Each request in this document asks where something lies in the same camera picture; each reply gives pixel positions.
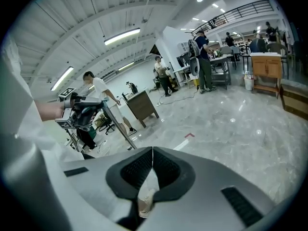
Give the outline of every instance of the green pants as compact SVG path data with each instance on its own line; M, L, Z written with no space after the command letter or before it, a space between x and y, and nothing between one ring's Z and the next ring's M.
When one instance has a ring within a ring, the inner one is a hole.
M200 71L199 71L199 83L200 89L204 90L204 85L207 88L212 88L212 77L211 77L211 63L209 60L198 58Z

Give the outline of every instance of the red tape mark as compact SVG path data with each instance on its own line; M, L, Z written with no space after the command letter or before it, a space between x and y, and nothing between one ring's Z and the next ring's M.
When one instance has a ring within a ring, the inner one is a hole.
M193 135L192 133L187 134L187 135L185 136L185 138L187 138L188 136L194 137L194 135Z

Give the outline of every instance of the railing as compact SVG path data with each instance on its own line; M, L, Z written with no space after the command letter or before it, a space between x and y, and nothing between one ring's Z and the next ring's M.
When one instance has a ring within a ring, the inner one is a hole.
M252 14L274 11L269 0L260 0L252 2L233 10L227 11L219 16L216 16L212 20L204 23L203 25L196 28L191 34L193 36L201 29L204 32L208 32L218 26L226 24L227 22L234 21L239 18L243 18Z

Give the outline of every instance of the white bucket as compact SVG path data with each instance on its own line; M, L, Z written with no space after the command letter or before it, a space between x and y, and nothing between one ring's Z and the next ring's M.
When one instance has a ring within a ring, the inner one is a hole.
M254 79L245 79L245 88L246 90L252 90L254 88Z

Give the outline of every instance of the tiled floor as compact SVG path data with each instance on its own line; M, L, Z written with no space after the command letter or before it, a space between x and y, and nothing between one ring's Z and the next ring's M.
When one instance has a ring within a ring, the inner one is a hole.
M163 146L218 161L279 203L294 193L307 164L308 121L284 111L280 98L245 90L242 72L240 62L228 90L200 94L184 87L162 97L170 104L156 107L160 118L145 119L147 128L133 121L138 132L131 138L137 147ZM149 94L153 104L161 94ZM94 157L124 152L128 145L118 130L97 139L106 142L89 153Z

